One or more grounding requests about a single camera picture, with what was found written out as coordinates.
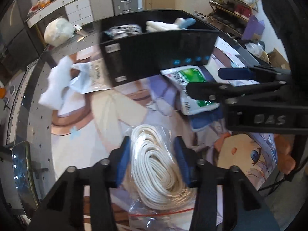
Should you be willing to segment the person's right hand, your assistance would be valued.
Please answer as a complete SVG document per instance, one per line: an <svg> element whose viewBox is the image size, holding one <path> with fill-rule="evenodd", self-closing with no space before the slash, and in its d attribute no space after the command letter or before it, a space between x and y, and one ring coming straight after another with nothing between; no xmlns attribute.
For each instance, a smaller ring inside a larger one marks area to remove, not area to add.
<svg viewBox="0 0 308 231"><path fill-rule="evenodd" d="M289 175L295 169L295 159L291 157L292 147L289 141L279 134L274 134L274 141L277 150L277 166L280 172Z"/></svg>

